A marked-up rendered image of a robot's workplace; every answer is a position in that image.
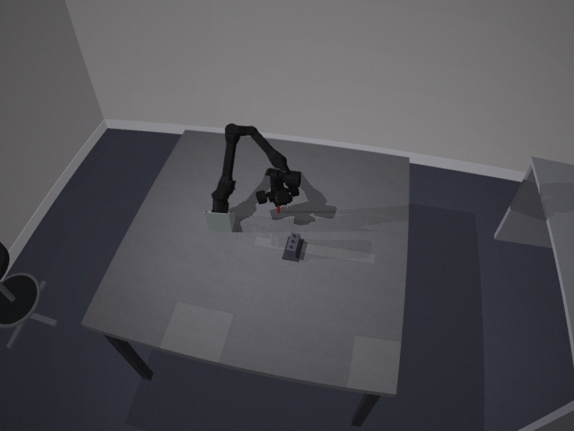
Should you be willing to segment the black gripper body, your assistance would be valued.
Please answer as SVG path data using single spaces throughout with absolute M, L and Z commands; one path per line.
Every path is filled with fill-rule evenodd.
M 256 198 L 257 198 L 259 204 L 267 203 L 268 202 L 267 197 L 269 197 L 270 201 L 275 200 L 276 196 L 274 195 L 274 193 L 275 193 L 276 189 L 278 189 L 278 188 L 284 189 L 285 188 L 284 183 L 281 186 L 273 186 L 271 183 L 270 183 L 270 185 L 271 185 L 271 192 L 265 193 L 265 190 L 256 192 Z M 287 187 L 288 187 L 288 189 L 287 189 L 288 193 L 290 192 L 292 196 L 298 196 L 299 195 L 298 187 L 294 187 L 294 186 L 287 186 Z

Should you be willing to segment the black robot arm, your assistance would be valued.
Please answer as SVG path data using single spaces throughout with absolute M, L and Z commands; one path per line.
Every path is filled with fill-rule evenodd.
M 301 172 L 289 170 L 286 158 L 274 150 L 254 126 L 243 127 L 230 123 L 225 128 L 226 150 L 223 162 L 223 174 L 216 190 L 211 193 L 213 199 L 212 212 L 227 213 L 229 211 L 228 198 L 234 189 L 236 189 L 236 180 L 233 180 L 233 165 L 236 144 L 240 136 L 251 136 L 265 152 L 271 164 L 276 168 L 280 168 L 279 170 L 269 167 L 266 170 L 265 175 L 270 176 L 270 183 L 273 186 L 281 186 L 283 184 L 283 178 L 286 186 L 300 186 Z M 287 205 L 287 203 L 292 202 L 293 196 L 288 193 L 287 188 L 276 189 L 274 195 L 276 196 L 276 204 L 278 206 Z

